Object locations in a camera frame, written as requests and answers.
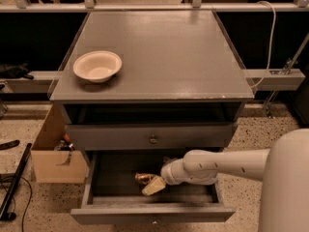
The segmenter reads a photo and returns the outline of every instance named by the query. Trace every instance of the bowl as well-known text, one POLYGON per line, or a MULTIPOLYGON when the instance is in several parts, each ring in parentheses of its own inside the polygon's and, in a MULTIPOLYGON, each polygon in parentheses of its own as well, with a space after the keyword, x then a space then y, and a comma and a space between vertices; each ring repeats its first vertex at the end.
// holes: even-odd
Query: bowl
POLYGON ((109 80, 122 66, 121 58, 109 51, 93 51, 80 56, 73 72, 80 78, 95 83, 109 80))

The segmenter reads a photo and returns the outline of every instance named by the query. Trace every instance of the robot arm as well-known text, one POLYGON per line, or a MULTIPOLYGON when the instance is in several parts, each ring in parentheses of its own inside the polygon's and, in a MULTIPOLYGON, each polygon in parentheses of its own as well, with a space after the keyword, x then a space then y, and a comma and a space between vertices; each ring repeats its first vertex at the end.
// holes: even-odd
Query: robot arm
POLYGON ((169 185, 210 185, 218 172, 263 181, 259 232, 309 231, 309 129, 283 135, 270 150, 190 151, 166 163, 161 177, 169 185))

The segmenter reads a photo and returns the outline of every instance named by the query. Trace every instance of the drawer handle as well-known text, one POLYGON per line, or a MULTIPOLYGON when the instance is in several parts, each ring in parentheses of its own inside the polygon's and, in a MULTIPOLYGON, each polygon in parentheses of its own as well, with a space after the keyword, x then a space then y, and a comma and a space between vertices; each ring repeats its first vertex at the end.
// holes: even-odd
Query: drawer handle
POLYGON ((151 144, 156 144, 157 138, 154 135, 152 135, 152 137, 149 139, 149 141, 150 141, 151 144))

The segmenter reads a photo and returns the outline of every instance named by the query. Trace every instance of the floor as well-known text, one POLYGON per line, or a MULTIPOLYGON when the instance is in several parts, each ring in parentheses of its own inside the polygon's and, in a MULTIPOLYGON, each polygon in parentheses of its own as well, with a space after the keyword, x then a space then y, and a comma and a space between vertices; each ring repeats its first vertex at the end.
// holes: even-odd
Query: floor
MULTIPOLYGON (((14 172, 28 142, 34 142, 50 104, 8 104, 9 111, 0 121, 0 143, 19 139, 20 145, 0 151, 0 173, 14 172)), ((284 104, 272 107, 273 118, 268 119, 259 104, 248 104, 240 118, 237 132, 226 151, 242 151, 270 147, 282 134, 299 128, 297 120, 284 104)), ((208 231, 257 232, 262 184, 256 181, 219 174, 218 186, 226 207, 236 212, 224 223, 185 223, 147 225, 80 225, 71 216, 70 209, 78 208, 83 185, 38 184, 28 160, 23 176, 30 181, 33 197, 25 215, 24 231, 208 231)), ((29 198, 29 188, 20 181, 15 194, 17 218, 0 222, 0 231, 21 231, 23 211, 29 198)), ((0 200, 5 191, 0 188, 0 200)))

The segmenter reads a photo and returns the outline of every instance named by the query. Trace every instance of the black pole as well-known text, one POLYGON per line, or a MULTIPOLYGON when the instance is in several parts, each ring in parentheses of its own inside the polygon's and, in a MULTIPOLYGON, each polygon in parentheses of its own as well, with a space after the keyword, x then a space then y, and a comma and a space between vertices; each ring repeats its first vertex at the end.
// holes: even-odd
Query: black pole
POLYGON ((32 144, 28 143, 26 146, 26 149, 22 155, 22 158, 19 162, 18 168, 15 172, 15 174, 12 176, 12 181, 9 186, 9 189, 7 191, 7 194, 2 202, 1 208, 0 208, 0 220, 9 221, 14 220, 16 218, 15 213, 8 213, 8 209, 10 207, 11 201, 14 197, 14 192, 16 191, 18 187, 18 183, 20 180, 20 176, 22 175, 22 172, 27 164, 27 160, 30 157, 30 148, 32 144))

